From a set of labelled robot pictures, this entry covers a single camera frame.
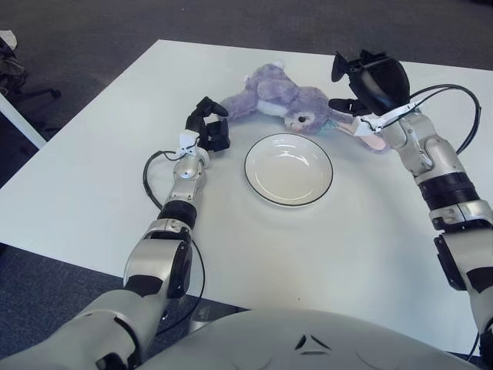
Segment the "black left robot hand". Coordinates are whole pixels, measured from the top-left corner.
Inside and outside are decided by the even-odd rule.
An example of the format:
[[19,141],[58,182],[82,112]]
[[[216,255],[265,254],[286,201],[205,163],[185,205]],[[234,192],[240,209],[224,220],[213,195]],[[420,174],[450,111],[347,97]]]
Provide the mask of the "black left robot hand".
[[[218,116],[218,120],[205,123],[211,114]],[[188,116],[186,129],[199,134],[194,143],[205,151],[226,150],[230,147],[228,115],[223,106],[205,96]]]

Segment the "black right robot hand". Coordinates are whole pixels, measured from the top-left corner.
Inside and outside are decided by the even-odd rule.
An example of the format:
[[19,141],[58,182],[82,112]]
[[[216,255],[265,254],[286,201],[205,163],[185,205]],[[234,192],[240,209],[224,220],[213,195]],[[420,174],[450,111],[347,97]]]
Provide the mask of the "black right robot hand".
[[383,116],[410,102],[410,84],[404,67],[386,53],[361,50],[360,57],[349,61],[339,52],[334,57],[331,80],[349,79],[354,99],[330,99],[328,106],[353,117]]

